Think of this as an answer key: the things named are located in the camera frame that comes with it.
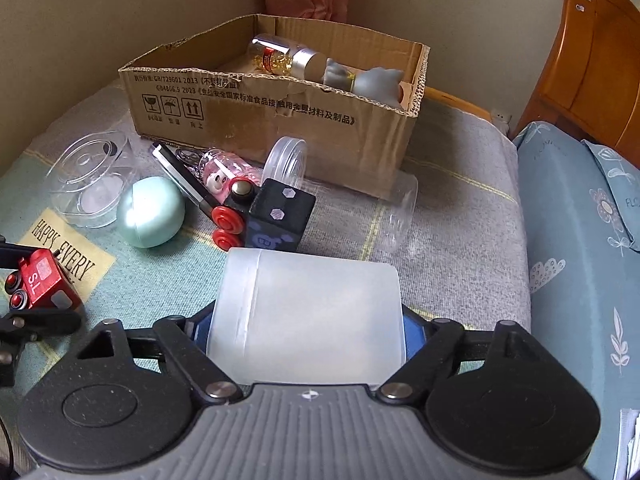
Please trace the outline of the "blue floral bed sheet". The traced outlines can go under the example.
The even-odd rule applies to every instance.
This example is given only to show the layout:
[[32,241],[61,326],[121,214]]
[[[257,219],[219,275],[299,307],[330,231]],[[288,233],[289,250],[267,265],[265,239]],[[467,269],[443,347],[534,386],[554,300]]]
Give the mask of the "blue floral bed sheet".
[[639,471],[639,252],[612,245],[591,196],[605,180],[584,141],[548,122],[514,140],[532,333],[598,404],[590,474],[630,479]]

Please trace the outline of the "grey cat figurine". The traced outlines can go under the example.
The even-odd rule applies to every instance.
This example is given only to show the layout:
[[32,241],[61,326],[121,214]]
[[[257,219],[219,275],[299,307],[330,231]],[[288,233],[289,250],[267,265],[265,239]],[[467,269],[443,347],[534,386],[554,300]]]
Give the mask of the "grey cat figurine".
[[404,96],[400,86],[402,78],[402,70],[375,67],[354,73],[346,66],[328,58],[322,82],[334,89],[350,92],[390,107],[401,108]]

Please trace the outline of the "black glossy oval device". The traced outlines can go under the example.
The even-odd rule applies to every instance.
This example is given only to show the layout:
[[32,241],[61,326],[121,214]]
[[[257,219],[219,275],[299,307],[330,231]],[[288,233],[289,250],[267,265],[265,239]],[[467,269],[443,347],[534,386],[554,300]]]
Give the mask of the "black glossy oval device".
[[165,174],[178,185],[180,191],[192,202],[198,209],[211,219],[213,210],[220,203],[216,198],[208,192],[208,189],[201,184],[192,172],[183,165],[176,155],[163,143],[154,142],[151,148],[151,154],[155,160],[162,166]]

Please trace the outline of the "clear plastic jar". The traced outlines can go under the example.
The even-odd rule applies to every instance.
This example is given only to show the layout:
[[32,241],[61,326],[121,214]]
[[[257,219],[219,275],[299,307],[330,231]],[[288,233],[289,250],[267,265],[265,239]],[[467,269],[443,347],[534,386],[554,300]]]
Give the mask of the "clear plastic jar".
[[284,136],[271,149],[262,178],[290,184],[316,198],[303,236],[304,252],[369,260],[387,257],[406,240],[416,209],[419,182],[396,170],[381,180],[358,171],[356,183],[370,184],[373,195],[311,177],[314,156],[300,139]]

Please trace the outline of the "blue floral pillow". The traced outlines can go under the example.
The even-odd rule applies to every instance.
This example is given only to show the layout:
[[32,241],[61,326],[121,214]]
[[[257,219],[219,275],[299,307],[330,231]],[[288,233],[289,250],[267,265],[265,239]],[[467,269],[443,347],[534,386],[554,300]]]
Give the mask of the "blue floral pillow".
[[592,191],[600,218],[612,226],[614,247],[639,251],[639,169],[612,148],[584,141],[605,180]]

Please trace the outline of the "red toy train car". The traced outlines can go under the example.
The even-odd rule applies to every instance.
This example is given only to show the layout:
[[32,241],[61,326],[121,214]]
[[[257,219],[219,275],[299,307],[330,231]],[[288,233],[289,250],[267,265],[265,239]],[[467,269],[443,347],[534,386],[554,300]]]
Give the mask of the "red toy train car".
[[38,248],[17,258],[4,281],[11,311],[76,310],[82,301],[58,259],[49,249]]

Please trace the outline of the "white translucent plastic bottle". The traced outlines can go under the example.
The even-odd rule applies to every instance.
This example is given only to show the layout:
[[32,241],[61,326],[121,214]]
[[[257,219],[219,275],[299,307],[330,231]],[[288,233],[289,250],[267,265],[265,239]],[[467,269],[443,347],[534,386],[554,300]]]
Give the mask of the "white translucent plastic bottle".
[[406,360],[397,270],[233,248],[206,354],[241,385],[381,385]]

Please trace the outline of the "glass bottle silver cap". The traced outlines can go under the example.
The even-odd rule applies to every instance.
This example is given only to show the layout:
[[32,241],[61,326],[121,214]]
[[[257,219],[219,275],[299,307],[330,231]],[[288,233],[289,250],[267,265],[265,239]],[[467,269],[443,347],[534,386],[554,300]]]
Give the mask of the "glass bottle silver cap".
[[328,59],[304,44],[268,34],[250,40],[247,55],[262,72],[312,82],[322,82]]

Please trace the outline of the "brown cardboard box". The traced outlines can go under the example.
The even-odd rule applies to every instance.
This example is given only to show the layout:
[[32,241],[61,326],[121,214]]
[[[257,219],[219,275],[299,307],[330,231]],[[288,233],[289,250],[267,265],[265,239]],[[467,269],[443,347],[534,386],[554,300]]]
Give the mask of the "brown cardboard box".
[[[261,72],[247,47],[261,32],[293,40],[360,74],[401,70],[400,107]],[[306,177],[384,197],[420,113],[430,49],[355,25],[250,14],[163,44],[119,71],[140,136],[221,148],[264,162],[282,136],[305,140]]]

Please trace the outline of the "checked green grey blanket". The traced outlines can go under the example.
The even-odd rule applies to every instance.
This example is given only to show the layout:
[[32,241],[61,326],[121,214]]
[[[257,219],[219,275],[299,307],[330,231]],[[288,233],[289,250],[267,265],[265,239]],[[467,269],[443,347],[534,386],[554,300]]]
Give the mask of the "checked green grey blanket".
[[[1,232],[58,256],[88,325],[118,318],[144,327],[168,314],[191,315],[216,298],[227,257],[198,206],[186,205],[168,242],[137,248],[114,226],[70,226],[52,205],[46,180],[54,160],[85,134],[102,131],[134,131],[118,84],[71,108],[6,170]],[[478,330],[502,318],[529,324],[518,162],[491,122],[427,100],[386,198],[312,181],[303,190],[316,200],[303,234],[251,221],[244,231],[250,244],[389,263],[402,301],[424,318],[448,316]]]

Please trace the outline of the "mint green earbud case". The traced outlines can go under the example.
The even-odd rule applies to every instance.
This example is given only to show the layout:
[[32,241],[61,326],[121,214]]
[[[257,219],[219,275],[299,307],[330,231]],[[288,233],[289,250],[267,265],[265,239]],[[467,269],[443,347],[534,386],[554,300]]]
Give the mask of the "mint green earbud case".
[[165,177],[147,177],[122,194],[116,228],[129,245],[153,248],[180,231],[185,215],[184,198],[177,185]]

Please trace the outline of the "black and red toy locomotive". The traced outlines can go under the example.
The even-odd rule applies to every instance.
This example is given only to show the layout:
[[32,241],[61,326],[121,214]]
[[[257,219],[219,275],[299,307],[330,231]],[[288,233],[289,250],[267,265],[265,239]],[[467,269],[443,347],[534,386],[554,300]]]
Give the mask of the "black and red toy locomotive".
[[231,181],[230,193],[212,214],[214,244],[296,252],[316,204],[316,196],[267,179],[256,185],[243,177]]

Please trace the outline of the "wooden bed headboard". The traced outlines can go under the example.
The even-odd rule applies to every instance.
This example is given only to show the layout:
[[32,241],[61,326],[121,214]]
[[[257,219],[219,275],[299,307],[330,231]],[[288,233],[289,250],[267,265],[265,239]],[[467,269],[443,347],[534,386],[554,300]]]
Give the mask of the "wooden bed headboard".
[[548,122],[639,163],[639,9],[563,0],[560,26],[516,127]]

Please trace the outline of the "clear plastic lidded container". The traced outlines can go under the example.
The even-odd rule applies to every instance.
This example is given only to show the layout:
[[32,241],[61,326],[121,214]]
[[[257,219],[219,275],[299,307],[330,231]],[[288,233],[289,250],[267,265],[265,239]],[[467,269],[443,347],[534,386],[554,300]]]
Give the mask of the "clear plastic lidded container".
[[102,131],[70,144],[48,171],[44,187],[68,224],[97,229],[116,220],[122,194],[138,177],[128,136]]

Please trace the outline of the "pink cartoon keychain bottle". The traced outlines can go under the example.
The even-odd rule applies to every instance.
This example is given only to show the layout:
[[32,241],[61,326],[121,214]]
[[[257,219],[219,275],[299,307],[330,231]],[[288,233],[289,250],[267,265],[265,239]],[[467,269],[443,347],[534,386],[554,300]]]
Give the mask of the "pink cartoon keychain bottle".
[[176,156],[207,188],[219,203],[230,193],[231,181],[236,177],[247,178],[256,185],[262,180],[262,170],[246,162],[237,154],[212,148],[206,152],[177,148]]

